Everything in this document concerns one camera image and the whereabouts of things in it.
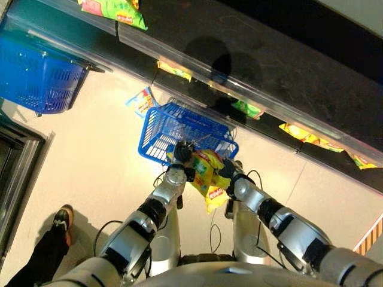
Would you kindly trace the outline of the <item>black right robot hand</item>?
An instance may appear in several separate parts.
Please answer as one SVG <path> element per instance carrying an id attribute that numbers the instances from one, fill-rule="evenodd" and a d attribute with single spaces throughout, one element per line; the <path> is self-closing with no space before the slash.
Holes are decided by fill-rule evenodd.
<path id="1" fill-rule="evenodd" d="M 227 179 L 234 178 L 237 174 L 243 173 L 243 165 L 239 160 L 232 161 L 229 158 L 223 160 L 224 167 L 218 171 L 218 174 Z"/>

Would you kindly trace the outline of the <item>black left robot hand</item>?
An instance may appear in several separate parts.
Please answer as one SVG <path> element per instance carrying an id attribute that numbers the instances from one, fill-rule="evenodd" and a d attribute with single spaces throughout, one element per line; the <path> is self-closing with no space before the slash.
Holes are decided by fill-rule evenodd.
<path id="1" fill-rule="evenodd" d="M 192 159 L 192 155 L 195 152 L 195 145 L 189 141 L 179 141 L 176 143 L 172 162 L 175 164 L 187 164 Z"/>

